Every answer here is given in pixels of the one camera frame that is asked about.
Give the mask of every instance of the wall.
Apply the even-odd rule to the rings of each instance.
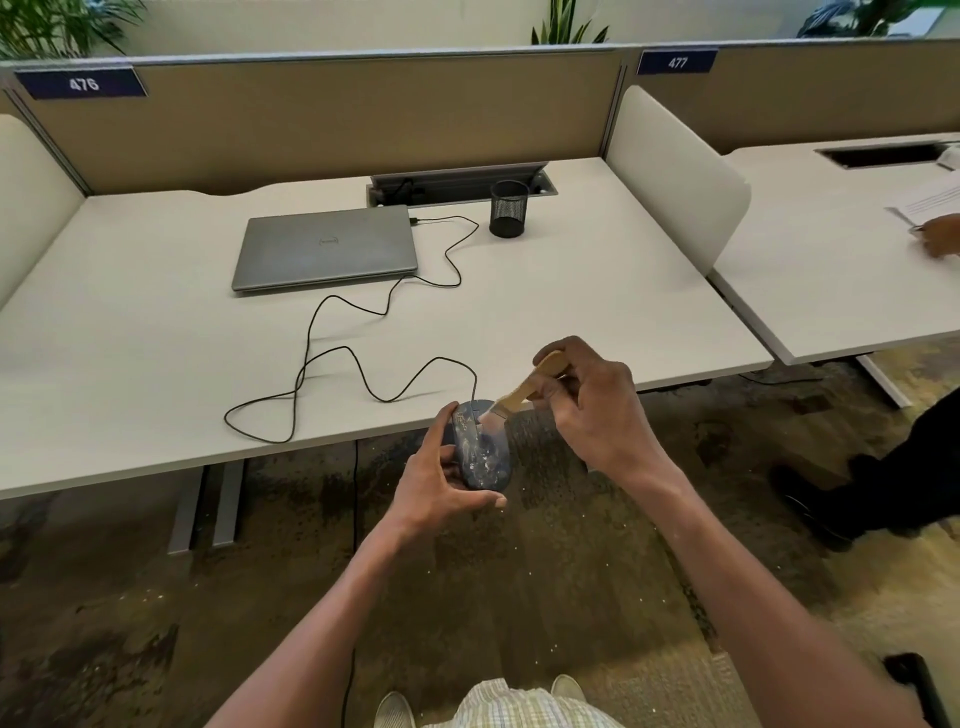
[[[960,8],[947,8],[926,37],[960,37]]]
[[[819,0],[580,0],[611,39],[792,37]],[[147,0],[129,55],[526,45],[547,0]]]

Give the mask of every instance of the person's hand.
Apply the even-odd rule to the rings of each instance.
[[[553,410],[557,430],[580,459],[637,497],[637,489],[672,487],[678,476],[686,483],[647,422],[629,367],[601,358],[579,336],[543,347],[534,364],[557,350],[570,368],[561,379],[532,375],[540,394],[533,402]]]
[[[935,217],[920,226],[920,234],[930,256],[960,255],[960,214]]]
[[[454,447],[441,445],[444,427],[457,406],[454,401],[440,410],[396,485],[394,502],[384,521],[398,528],[405,538],[436,533],[458,513],[507,505],[507,499],[496,491],[466,490],[454,460]]]

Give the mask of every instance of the black pants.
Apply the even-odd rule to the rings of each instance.
[[[823,506],[853,533],[914,529],[960,515],[960,389],[923,413],[889,455],[860,460]]]

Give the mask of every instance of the paper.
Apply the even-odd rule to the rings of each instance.
[[[914,225],[960,212],[960,172],[950,172],[904,193],[891,209]]]

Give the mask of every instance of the white sneaker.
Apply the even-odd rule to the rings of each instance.
[[[397,691],[388,692],[376,709],[373,728],[417,728],[407,699]]]
[[[587,702],[580,683],[569,675],[557,675],[557,679],[553,681],[553,687],[550,688],[550,694],[554,697],[568,697],[582,703]]]

